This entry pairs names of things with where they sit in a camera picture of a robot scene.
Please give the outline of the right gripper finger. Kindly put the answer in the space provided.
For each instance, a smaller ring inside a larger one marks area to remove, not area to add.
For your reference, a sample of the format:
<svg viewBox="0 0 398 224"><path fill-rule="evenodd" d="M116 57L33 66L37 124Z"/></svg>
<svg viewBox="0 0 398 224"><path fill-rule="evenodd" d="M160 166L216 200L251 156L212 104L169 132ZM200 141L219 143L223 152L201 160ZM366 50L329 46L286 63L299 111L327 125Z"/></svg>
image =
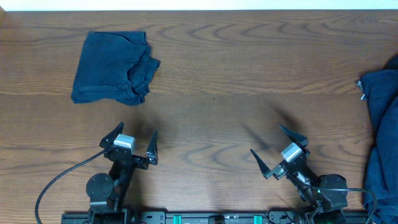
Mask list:
<svg viewBox="0 0 398 224"><path fill-rule="evenodd" d="M296 145L300 146L300 147L307 147L308 146L308 137L300 134L300 133L296 133L294 131L289 130L288 128L286 128L283 125L279 125L279 128L282 130L282 132Z"/></svg>
<svg viewBox="0 0 398 224"><path fill-rule="evenodd" d="M269 173L270 173L270 168L266 165L266 163L258 156L258 154L253 150L250 149L250 152L254 156L255 160L257 161L257 164L261 170L261 174L265 179L269 178Z"/></svg>

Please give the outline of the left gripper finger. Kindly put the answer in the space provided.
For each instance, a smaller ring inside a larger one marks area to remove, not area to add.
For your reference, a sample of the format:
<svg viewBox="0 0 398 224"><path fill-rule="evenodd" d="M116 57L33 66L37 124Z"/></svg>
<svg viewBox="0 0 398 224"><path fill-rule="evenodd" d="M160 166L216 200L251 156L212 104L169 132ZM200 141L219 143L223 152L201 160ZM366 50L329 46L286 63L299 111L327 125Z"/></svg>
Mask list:
<svg viewBox="0 0 398 224"><path fill-rule="evenodd" d="M109 134L107 134L101 141L99 146L106 149L108 145L113 144L116 137L123 132L124 123L120 122Z"/></svg>
<svg viewBox="0 0 398 224"><path fill-rule="evenodd" d="M146 151L148 162L152 165L157 165L159 161L157 150L157 136L158 130L155 130Z"/></svg>

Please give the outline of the navy blue shorts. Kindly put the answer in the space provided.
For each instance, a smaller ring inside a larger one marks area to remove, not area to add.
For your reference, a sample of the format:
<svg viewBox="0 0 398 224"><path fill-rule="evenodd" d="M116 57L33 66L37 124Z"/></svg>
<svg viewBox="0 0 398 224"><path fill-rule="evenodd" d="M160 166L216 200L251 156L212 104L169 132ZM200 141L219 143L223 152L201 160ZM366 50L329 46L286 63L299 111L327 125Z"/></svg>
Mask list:
<svg viewBox="0 0 398 224"><path fill-rule="evenodd" d="M364 188L376 194L376 223L397 223L397 70L369 72L359 80L374 131Z"/></svg>

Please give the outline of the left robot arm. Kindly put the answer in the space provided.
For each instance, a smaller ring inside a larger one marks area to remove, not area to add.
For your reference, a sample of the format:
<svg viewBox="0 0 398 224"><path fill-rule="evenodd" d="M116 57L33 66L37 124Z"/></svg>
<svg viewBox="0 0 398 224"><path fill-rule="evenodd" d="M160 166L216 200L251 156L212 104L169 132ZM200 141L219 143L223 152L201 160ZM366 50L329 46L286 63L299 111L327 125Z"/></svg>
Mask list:
<svg viewBox="0 0 398 224"><path fill-rule="evenodd" d="M146 156L134 154L136 140L123 134L124 123L119 123L107 134L99 146L103 155L113 164L108 173L98 173L92 176L86 184L86 193L90 198L88 223L140 223L137 212L124 206L127 190L132 182L134 171L147 170L149 166L157 165L157 131L154 131Z"/></svg>

